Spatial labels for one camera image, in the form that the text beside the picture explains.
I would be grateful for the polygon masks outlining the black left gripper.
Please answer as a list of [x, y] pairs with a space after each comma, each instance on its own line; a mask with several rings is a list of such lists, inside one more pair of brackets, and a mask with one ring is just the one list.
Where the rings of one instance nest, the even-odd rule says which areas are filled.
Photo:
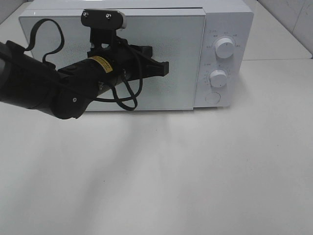
[[169, 73], [169, 62], [152, 58], [151, 46], [130, 45], [116, 35], [91, 35], [87, 58], [87, 84], [118, 85]]

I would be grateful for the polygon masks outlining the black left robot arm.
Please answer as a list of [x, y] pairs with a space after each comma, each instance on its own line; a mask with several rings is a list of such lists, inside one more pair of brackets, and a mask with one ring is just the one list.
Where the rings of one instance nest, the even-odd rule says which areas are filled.
[[158, 62], [151, 55], [150, 46], [120, 40], [117, 50], [93, 49], [87, 59], [56, 69], [7, 41], [0, 46], [0, 100], [59, 119], [79, 118], [94, 101], [132, 111], [139, 91], [132, 90], [130, 81], [142, 83], [144, 78], [169, 72], [168, 62]]

